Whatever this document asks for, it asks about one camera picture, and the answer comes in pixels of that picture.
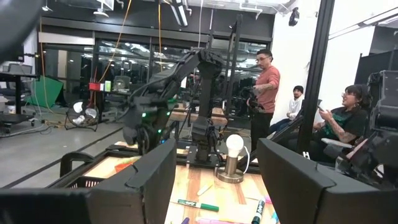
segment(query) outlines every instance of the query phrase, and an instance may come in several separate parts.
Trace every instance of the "green marker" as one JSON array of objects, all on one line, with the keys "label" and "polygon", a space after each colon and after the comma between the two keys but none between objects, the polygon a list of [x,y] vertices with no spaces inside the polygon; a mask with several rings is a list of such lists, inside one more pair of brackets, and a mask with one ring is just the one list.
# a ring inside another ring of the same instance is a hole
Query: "green marker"
[{"label": "green marker", "polygon": [[201,209],[205,209],[205,210],[210,210],[210,211],[214,211],[214,212],[218,212],[218,210],[219,210],[219,208],[214,205],[207,205],[205,203],[191,202],[191,201],[182,200],[182,199],[179,199],[177,203],[182,204],[182,205],[188,205],[191,207],[201,208]]}]

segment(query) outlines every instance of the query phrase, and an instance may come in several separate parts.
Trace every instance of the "man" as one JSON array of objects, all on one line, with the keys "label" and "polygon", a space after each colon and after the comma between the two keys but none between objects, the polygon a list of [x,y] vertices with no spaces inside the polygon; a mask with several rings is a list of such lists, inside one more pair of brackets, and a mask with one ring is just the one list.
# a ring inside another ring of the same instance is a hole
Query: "man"
[{"label": "man", "polygon": [[291,99],[289,102],[289,110],[287,111],[286,114],[288,118],[282,119],[277,123],[271,125],[271,127],[269,128],[269,134],[272,134],[274,132],[278,133],[279,131],[284,129],[289,124],[290,121],[296,118],[303,103],[304,99],[303,92],[304,92],[304,87],[302,86],[295,86],[293,88],[293,99]]},{"label": "man", "polygon": [[259,138],[267,137],[269,125],[275,111],[275,98],[279,89],[280,73],[278,69],[271,65],[272,61],[270,50],[262,49],[257,52],[256,62],[262,72],[254,86],[259,106],[254,108],[254,114],[251,119],[252,151],[256,150]]}]

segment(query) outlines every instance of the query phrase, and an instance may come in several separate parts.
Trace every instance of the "pink shirt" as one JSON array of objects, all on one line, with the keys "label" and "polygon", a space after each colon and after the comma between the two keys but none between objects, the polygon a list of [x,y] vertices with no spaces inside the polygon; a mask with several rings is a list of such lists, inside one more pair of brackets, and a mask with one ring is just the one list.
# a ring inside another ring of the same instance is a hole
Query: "pink shirt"
[{"label": "pink shirt", "polygon": [[258,102],[262,105],[266,113],[275,111],[275,98],[279,89],[280,73],[274,66],[270,66],[267,70],[263,70],[260,77],[256,81],[256,85],[273,84],[276,86],[274,90],[267,90],[257,96]]}]

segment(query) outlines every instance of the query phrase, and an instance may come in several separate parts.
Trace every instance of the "white shirt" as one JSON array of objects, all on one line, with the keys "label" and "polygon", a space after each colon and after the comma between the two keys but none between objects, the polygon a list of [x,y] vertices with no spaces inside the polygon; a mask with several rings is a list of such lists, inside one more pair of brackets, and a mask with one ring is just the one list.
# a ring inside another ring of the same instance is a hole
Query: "white shirt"
[{"label": "white shirt", "polygon": [[289,114],[289,119],[293,120],[294,118],[296,118],[297,114],[299,113],[300,109],[301,109],[301,105],[303,103],[304,100],[304,94],[302,94],[300,97],[298,97],[297,99],[291,99],[289,102],[289,110],[288,113]]}]

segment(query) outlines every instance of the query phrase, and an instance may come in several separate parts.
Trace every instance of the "glasses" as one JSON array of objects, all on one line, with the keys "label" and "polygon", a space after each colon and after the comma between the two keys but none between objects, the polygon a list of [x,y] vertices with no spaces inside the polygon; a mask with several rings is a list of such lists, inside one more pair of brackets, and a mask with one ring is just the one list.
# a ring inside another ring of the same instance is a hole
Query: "glasses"
[{"label": "glasses", "polygon": [[353,96],[354,94],[352,93],[341,93],[341,97],[345,97],[345,96]]},{"label": "glasses", "polygon": [[269,58],[270,56],[268,56],[268,57],[265,57],[265,58],[259,58],[259,59],[256,59],[256,62],[258,63],[258,61],[263,61],[263,60],[265,60],[265,59],[267,59],[267,58]]}]

